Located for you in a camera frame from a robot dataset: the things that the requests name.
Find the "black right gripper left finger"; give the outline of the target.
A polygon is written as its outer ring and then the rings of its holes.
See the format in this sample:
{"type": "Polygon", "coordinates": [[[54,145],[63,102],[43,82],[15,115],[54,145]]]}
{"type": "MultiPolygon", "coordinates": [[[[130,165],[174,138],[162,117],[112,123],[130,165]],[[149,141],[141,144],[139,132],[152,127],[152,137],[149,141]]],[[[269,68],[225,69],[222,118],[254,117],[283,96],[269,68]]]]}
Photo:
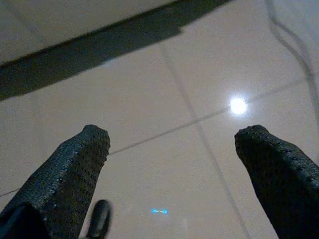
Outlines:
{"type": "Polygon", "coordinates": [[[61,143],[0,212],[0,239],[78,239],[109,148],[92,124],[61,143]]]}

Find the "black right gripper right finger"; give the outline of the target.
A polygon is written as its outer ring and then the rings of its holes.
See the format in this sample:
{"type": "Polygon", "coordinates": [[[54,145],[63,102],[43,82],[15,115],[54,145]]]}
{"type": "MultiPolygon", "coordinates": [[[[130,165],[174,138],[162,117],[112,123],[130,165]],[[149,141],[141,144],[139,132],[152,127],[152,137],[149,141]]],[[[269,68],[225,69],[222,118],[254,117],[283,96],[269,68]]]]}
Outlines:
{"type": "Polygon", "coordinates": [[[261,125],[239,130],[235,148],[279,239],[319,239],[319,166],[261,125]]]}

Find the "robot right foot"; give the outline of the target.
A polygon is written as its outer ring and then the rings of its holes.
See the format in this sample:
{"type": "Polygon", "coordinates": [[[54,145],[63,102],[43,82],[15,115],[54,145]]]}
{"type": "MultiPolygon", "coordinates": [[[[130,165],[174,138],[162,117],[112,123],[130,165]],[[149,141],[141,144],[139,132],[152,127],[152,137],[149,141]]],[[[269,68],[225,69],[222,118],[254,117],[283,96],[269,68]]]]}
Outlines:
{"type": "Polygon", "coordinates": [[[112,220],[113,207],[107,200],[99,200],[93,209],[85,239],[105,239],[112,220]]]}

